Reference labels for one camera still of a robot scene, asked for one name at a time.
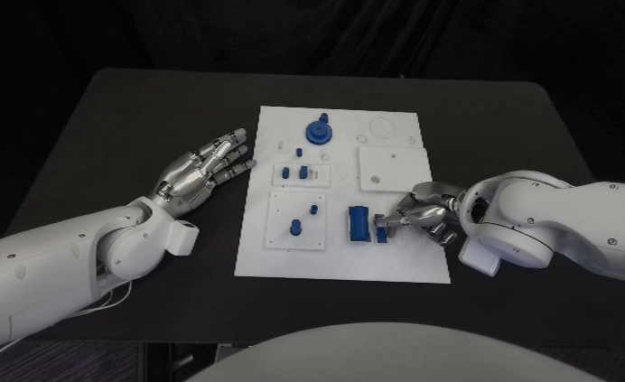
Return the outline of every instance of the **cable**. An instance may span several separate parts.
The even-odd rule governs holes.
[[[91,314],[92,312],[98,312],[99,310],[107,310],[111,307],[114,307],[115,305],[118,305],[130,296],[130,292],[133,291],[133,282],[130,281],[127,283],[127,294],[124,295],[124,297],[121,298],[120,301],[117,301],[115,303],[111,303],[109,305],[107,305],[107,303],[111,301],[112,298],[112,291],[111,291],[111,298],[108,298],[108,301],[104,303],[104,305],[101,305],[96,308],[89,308],[86,310],[82,310],[79,312],[75,312],[71,316],[68,316],[65,319],[71,319],[72,317],[78,317],[78,316],[83,316],[85,314]]]
[[[23,340],[24,337],[21,337],[20,339],[16,339],[13,341],[10,341],[10,343],[7,343],[1,348],[0,348],[0,353],[3,353],[20,340]]]

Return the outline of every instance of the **black table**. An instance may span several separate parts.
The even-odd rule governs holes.
[[[417,112],[434,180],[470,186],[528,169],[592,174],[544,90],[531,83],[102,70],[86,89],[8,233],[127,204],[185,151],[236,127],[252,151],[260,105]],[[254,343],[356,321],[463,329],[531,346],[623,344],[625,284],[563,256],[502,263],[495,278],[446,251],[452,284],[234,277],[247,177],[186,217],[193,254],[166,255],[127,301],[37,339]]]

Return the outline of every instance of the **black curtain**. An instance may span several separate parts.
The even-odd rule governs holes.
[[[596,177],[625,180],[625,0],[3,3],[1,223],[104,67],[535,81]]]

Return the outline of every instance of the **blue knob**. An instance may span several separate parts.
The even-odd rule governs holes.
[[[323,113],[319,121],[306,126],[306,139],[313,144],[325,144],[332,139],[332,127],[327,124],[327,114]]]
[[[290,234],[293,236],[299,236],[300,233],[301,233],[301,223],[299,222],[299,219],[293,219],[293,221],[290,221]]]

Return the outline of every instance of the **white robotic arm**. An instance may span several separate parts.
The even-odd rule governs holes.
[[[462,263],[493,276],[501,260],[547,267],[557,251],[596,274],[625,279],[625,188],[597,182],[573,187],[540,172],[509,172],[467,191],[439,182],[415,185],[377,227],[423,227],[439,245],[446,221],[459,220],[467,239]],[[436,212],[427,224],[415,213]]]
[[[216,185],[255,165],[238,129],[166,168],[148,197],[0,239],[0,344],[65,319],[121,284],[144,276],[164,252],[192,253],[198,228],[179,215]],[[98,260],[105,269],[98,270]]]

